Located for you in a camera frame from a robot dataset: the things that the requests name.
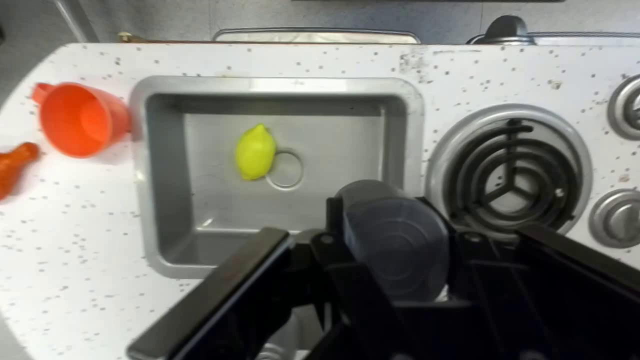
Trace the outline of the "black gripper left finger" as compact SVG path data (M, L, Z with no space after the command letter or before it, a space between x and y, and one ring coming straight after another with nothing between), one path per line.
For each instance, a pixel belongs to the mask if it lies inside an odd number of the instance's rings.
M128 348L130 360L251 360L285 324L288 232L262 228Z

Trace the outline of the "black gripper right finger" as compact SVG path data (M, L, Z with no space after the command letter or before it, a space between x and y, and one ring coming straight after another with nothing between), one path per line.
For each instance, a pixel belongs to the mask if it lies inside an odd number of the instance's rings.
M640 301L640 270L541 225L516 230L522 252L538 266L588 281L627 301Z

